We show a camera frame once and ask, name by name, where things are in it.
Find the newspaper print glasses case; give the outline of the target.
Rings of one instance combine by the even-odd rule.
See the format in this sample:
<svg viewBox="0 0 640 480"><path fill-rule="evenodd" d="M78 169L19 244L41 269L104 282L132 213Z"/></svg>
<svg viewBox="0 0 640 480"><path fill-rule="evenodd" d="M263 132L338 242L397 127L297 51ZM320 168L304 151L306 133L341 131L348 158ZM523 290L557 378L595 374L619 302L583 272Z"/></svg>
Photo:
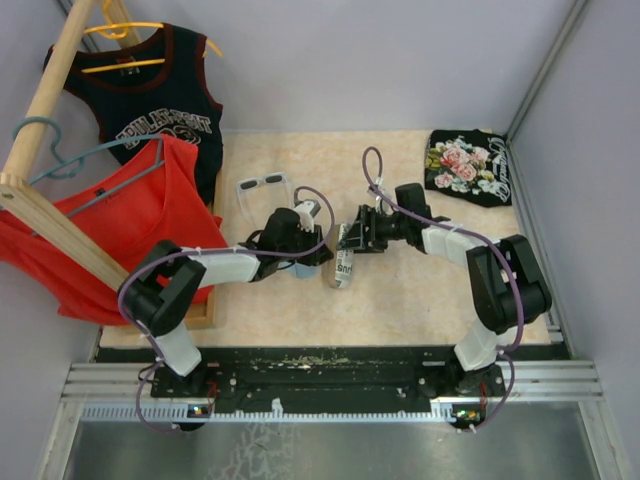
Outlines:
<svg viewBox="0 0 640 480"><path fill-rule="evenodd" d="M328 285L334 289L346 289L353 279L353 250L339 250L338 243L346 236L351 225L341 223L333 230L329 241L329 248L333 253L333 259L327 264L325 277Z"/></svg>

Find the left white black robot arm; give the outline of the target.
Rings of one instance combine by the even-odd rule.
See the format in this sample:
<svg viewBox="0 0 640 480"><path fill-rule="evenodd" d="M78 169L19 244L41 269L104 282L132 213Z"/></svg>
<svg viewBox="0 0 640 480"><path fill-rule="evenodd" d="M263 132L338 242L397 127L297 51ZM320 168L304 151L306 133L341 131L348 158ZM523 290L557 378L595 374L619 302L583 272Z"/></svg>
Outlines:
<svg viewBox="0 0 640 480"><path fill-rule="evenodd" d="M262 230L233 247L199 249L163 240L127 277L118 290L118 309L173 372L176 389L194 397L208 384L202 355L185 324L196 294L221 284L258 282L294 264L312 268L331 260L315 222L319 211L314 200L278 208Z"/></svg>

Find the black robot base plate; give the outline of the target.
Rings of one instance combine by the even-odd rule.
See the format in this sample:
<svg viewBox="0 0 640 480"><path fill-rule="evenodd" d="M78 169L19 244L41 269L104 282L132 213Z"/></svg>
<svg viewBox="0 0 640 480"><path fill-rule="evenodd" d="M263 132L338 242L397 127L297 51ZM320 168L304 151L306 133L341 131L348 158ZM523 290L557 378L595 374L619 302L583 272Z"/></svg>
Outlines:
<svg viewBox="0 0 640 480"><path fill-rule="evenodd" d="M102 348L100 364L138 364L153 399L202 399L217 414L261 413L279 401L287 414L428 413L451 400L475 408L502 398L573 401L565 348L522 346L466 373L450 346L209 347L185 379L152 370L147 348Z"/></svg>

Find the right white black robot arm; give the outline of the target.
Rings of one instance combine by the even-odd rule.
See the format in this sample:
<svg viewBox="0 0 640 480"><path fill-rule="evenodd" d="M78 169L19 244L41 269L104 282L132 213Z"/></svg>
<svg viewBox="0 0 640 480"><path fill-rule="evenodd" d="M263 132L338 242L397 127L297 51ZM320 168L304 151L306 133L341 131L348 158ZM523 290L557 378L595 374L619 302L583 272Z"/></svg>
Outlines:
<svg viewBox="0 0 640 480"><path fill-rule="evenodd" d="M361 205L353 224L339 235L337 249L382 253L391 241L464 268L469 274L477 319L453 349L448 387L470 395L482 383L481 370L499 351L515 345L524 327L552 306L552 295L528 239L520 234L484 240L446 217L434 217L418 183L395 189L396 206Z"/></svg>

